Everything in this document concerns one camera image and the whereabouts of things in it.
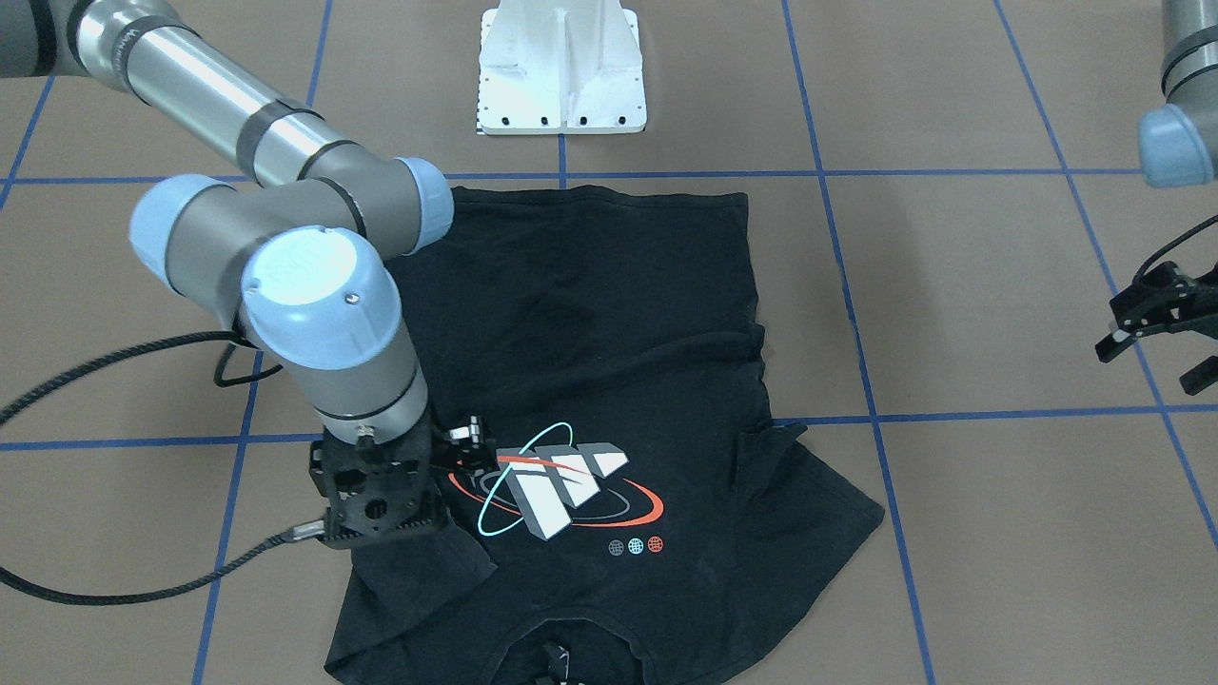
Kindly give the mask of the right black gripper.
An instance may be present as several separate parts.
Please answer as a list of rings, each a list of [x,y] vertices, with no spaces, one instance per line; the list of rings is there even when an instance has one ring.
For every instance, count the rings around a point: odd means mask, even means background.
[[[499,470],[495,449],[487,449],[482,416],[471,414],[465,424],[445,431],[431,418],[421,418],[404,435],[390,442],[390,491],[397,496],[420,496],[438,489],[436,473],[454,464],[457,472],[479,477]],[[453,462],[453,450],[458,449]]]

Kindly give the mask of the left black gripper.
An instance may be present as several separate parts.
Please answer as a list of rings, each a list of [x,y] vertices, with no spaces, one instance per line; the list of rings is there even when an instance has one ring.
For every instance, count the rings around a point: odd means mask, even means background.
[[[1110,335],[1095,346],[1100,362],[1110,363],[1145,336],[1192,332],[1217,339],[1217,279],[1192,279],[1179,264],[1157,264],[1132,278],[1130,286],[1110,299]],[[1218,357],[1207,357],[1180,375],[1181,391],[1197,396],[1218,382]]]

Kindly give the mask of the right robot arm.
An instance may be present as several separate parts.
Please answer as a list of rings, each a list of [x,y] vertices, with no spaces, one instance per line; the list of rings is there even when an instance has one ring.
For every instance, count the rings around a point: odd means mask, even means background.
[[[386,262],[454,219],[442,172],[382,158],[206,41],[166,1],[5,1],[2,77],[76,76],[125,91],[257,184],[162,180],[129,223],[171,291],[280,360],[335,449],[426,460],[429,390]]]

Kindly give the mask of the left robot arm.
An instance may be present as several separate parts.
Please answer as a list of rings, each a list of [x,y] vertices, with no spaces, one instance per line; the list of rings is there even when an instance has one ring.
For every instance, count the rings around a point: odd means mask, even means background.
[[[1141,177],[1153,189],[1216,183],[1217,4],[1163,1],[1164,55],[1160,67],[1163,105],[1138,122]],[[1195,333],[1217,338],[1217,272],[1190,275],[1170,251],[1216,227],[1216,217],[1158,247],[1110,299],[1110,334],[1093,349],[1108,363],[1146,338]]]

